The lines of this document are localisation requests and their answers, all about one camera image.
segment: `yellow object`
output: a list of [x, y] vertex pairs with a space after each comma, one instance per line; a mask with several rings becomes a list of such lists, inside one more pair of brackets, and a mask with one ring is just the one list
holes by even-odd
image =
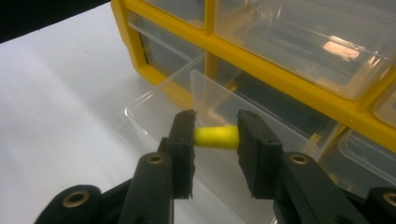
[[209, 52], [210, 56], [206, 58], [205, 67], [210, 76], [215, 77], [211, 68], [213, 70], [213, 64], [216, 63], [213, 60], [219, 57], [383, 147], [396, 152], [396, 129], [379, 120], [373, 112], [376, 100], [391, 83], [396, 81], [396, 66], [390, 68], [389, 73], [377, 81], [360, 99], [348, 100], [216, 36], [214, 27], [218, 8], [214, 0], [205, 1], [203, 28], [196, 28], [142, 0], [112, 0], [111, 6], [121, 38], [129, 50], [134, 68], [152, 84], [159, 84], [166, 77], [147, 63], [140, 35], [128, 25], [128, 13], [130, 12], [154, 22], [170, 33]]
[[197, 147], [238, 149], [239, 133], [236, 126], [198, 128], [194, 133]]

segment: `yellow foam cylinder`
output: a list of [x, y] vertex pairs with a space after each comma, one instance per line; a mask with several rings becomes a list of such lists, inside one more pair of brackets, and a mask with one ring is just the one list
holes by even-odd
[[207, 127], [195, 129], [194, 143], [197, 147], [238, 149], [239, 133], [236, 126]]

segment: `yellow plastic frame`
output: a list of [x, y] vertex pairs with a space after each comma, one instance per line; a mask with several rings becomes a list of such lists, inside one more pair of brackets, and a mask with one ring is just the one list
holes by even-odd
[[[136, 71], [153, 85], [166, 79], [163, 74], [147, 64], [139, 33], [128, 26], [127, 14], [130, 11], [396, 152], [396, 129], [379, 120], [373, 112], [375, 101], [396, 81], [395, 66], [360, 99], [341, 98], [217, 37], [214, 33], [215, 3], [216, 1], [205, 1], [205, 27], [198, 29], [141, 0], [112, 0], [111, 6], [121, 38], [129, 50]], [[212, 66], [208, 64], [212, 64], [210, 61], [214, 58], [210, 57], [210, 54], [206, 57], [209, 60], [206, 62], [206, 71], [209, 74]]]

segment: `black background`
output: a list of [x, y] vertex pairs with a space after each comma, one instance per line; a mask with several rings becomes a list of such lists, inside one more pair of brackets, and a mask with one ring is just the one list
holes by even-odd
[[109, 0], [0, 0], [0, 43], [107, 2]]

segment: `white table surface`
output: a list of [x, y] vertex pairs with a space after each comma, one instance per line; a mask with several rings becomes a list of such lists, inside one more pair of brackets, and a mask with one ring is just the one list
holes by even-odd
[[139, 154], [118, 115], [151, 88], [110, 4], [0, 44], [0, 223], [33, 223], [74, 185], [132, 177]]

